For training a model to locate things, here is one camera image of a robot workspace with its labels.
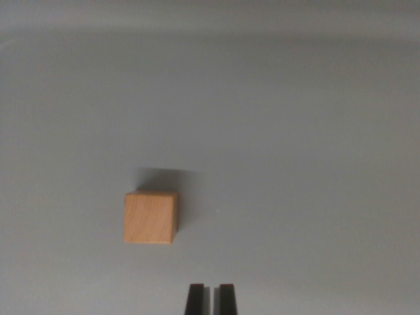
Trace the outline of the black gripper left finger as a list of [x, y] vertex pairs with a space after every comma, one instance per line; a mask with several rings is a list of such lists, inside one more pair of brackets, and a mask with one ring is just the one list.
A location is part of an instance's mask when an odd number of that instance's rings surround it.
[[185, 315], [210, 315], [210, 288], [203, 283], [193, 283], [189, 287], [184, 310]]

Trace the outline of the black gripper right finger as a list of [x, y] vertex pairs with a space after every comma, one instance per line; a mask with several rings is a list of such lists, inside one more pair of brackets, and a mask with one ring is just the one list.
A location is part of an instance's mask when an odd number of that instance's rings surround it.
[[214, 288], [213, 315], [238, 315], [234, 284], [224, 283]]

